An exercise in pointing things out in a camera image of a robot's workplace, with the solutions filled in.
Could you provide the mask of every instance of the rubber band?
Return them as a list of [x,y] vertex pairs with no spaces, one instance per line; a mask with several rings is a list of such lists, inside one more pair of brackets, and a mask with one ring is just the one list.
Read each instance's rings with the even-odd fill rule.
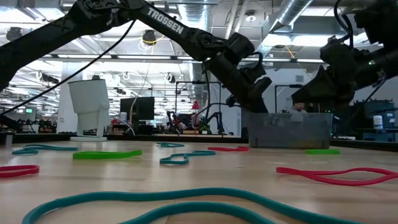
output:
[[122,159],[132,156],[140,156],[141,150],[131,152],[101,152],[101,151],[85,151],[73,153],[73,159]]
[[156,144],[160,147],[185,147],[183,144],[175,144],[168,142],[157,142]]
[[[216,152],[211,152],[211,151],[193,151],[191,153],[172,154],[169,157],[160,159],[160,164],[184,165],[184,164],[189,163],[190,156],[212,156],[215,154],[216,154]],[[174,157],[183,157],[183,160],[182,161],[174,161],[174,160],[172,160]]]
[[305,153],[314,155],[337,155],[340,154],[340,151],[337,149],[307,149]]
[[28,144],[20,150],[12,152],[13,155],[23,154],[38,154],[39,150],[54,150],[54,151],[77,151],[77,147],[59,147],[59,146],[48,146],[43,144]]
[[243,151],[248,151],[249,148],[245,146],[238,146],[236,148],[227,148],[227,147],[208,147],[208,150],[216,150],[216,151],[226,151],[226,152],[243,152]]
[[[373,180],[338,180],[328,177],[320,177],[320,175],[336,175],[336,174],[346,174],[353,171],[365,171],[365,172],[373,172],[377,174],[384,174],[384,176],[373,179]],[[378,168],[368,168],[368,167],[359,167],[348,170],[337,170],[337,171],[310,171],[310,170],[297,170],[286,167],[277,167],[276,172],[280,174],[292,174],[292,175],[301,175],[311,180],[315,180],[318,182],[323,182],[326,184],[335,184],[335,185],[344,185],[344,186],[365,186],[372,184],[380,184],[381,182],[385,182],[387,180],[392,180],[398,178],[398,173]]]
[[[58,198],[51,202],[39,205],[31,210],[22,220],[22,224],[33,224],[42,215],[59,208],[65,208],[85,202],[94,202],[99,200],[118,200],[125,202],[147,202],[158,200],[175,200],[178,198],[197,197],[204,195],[224,195],[230,197],[243,198],[258,203],[268,209],[278,212],[290,218],[294,218],[304,223],[325,223],[325,224],[357,224],[358,222],[342,220],[339,218],[320,215],[294,208],[283,203],[276,202],[261,195],[239,189],[230,188],[202,188],[189,190],[176,190],[170,192],[93,192],[80,194],[65,198]],[[186,212],[215,212],[224,213],[234,217],[246,220],[255,224],[270,224],[272,221],[250,211],[246,208],[219,202],[185,202],[166,205],[150,212],[147,212],[137,218],[123,222],[123,224],[146,224],[168,215],[176,215]]]
[[[12,170],[20,170],[15,172],[3,172],[3,171],[12,171]],[[0,167],[0,178],[9,178],[9,177],[18,177],[22,175],[28,174],[36,174],[40,170],[38,165],[23,165],[23,166],[4,166]]]

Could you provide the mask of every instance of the red rubber band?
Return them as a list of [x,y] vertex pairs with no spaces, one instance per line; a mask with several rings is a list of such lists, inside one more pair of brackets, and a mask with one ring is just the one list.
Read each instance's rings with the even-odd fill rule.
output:
[[[365,172],[373,172],[377,174],[384,174],[384,176],[373,179],[373,180],[338,180],[328,177],[320,177],[321,175],[335,175],[335,174],[346,174],[348,172],[353,171],[365,171]],[[297,170],[286,167],[277,167],[276,172],[280,174],[292,174],[292,175],[301,175],[311,180],[315,180],[318,182],[323,182],[326,184],[335,184],[335,185],[344,185],[344,186],[365,186],[372,184],[380,184],[381,182],[398,178],[398,173],[378,168],[368,168],[368,167],[359,167],[348,170],[336,170],[336,171],[310,171],[310,170]]]
[[[23,166],[4,166],[0,167],[0,178],[18,177],[27,174],[36,174],[39,172],[40,167],[38,165],[23,165]],[[21,170],[15,172],[2,172],[10,170]]]
[[208,150],[215,150],[215,151],[226,151],[226,152],[231,152],[231,151],[243,152],[243,151],[248,151],[248,150],[249,150],[248,147],[244,147],[244,146],[238,146],[237,148],[208,147],[207,149],[208,149]]

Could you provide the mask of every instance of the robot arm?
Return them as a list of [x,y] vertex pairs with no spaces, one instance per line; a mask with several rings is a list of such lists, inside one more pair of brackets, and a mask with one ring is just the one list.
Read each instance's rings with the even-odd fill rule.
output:
[[140,20],[176,43],[193,59],[204,63],[242,106],[267,112],[261,98],[271,84],[262,66],[240,69],[242,58],[254,52],[250,41],[235,33],[228,40],[190,28],[145,0],[77,0],[69,13],[0,47],[0,90],[8,86],[18,69],[83,35],[94,35]]
[[363,28],[371,44],[383,48],[370,52],[351,48],[330,38],[320,49],[320,58],[329,64],[320,67],[316,77],[292,95],[304,103],[349,103],[356,90],[382,85],[398,75],[398,4],[396,0],[378,0],[355,12],[358,28]]

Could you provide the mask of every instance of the desk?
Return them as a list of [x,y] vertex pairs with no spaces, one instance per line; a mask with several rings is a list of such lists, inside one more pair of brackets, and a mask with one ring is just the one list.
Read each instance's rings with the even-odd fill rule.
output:
[[232,135],[220,135],[220,134],[154,134],[154,136],[163,136],[163,137],[198,137],[198,138],[236,138],[236,136]]
[[359,139],[366,141],[383,141],[395,142],[398,133],[397,128],[375,129],[375,128],[358,128],[355,131],[359,132]]
[[[236,147],[242,144],[183,143],[181,148],[158,148],[154,142],[46,142],[77,146],[80,150],[130,151],[142,149],[139,157],[111,161],[73,161],[72,152],[40,151],[34,156],[13,156],[0,149],[2,166],[37,164],[40,173],[31,177],[0,180],[1,223],[20,224],[34,207],[69,195],[93,191],[153,192],[198,187],[234,187],[264,195],[311,212],[366,223],[396,223],[398,180],[369,187],[320,184],[299,176],[275,173],[277,166],[308,170],[380,167],[398,171],[394,152],[338,148],[341,155],[309,156],[295,149],[252,149],[250,152],[217,152],[195,157],[180,167],[161,166],[159,159],[171,153],[204,150],[208,146]],[[373,179],[376,175],[352,173],[347,179]],[[186,201],[217,201],[251,209],[276,223],[298,223],[239,198],[206,196],[159,202],[90,202],[46,214],[37,223],[109,224],[130,220],[149,210]],[[156,224],[235,224],[235,217],[214,213],[188,213],[165,217]]]

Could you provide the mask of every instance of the gray plastic bin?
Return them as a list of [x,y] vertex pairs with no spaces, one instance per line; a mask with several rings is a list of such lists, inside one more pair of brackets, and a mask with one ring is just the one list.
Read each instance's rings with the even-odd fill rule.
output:
[[248,113],[250,147],[328,149],[330,113]]

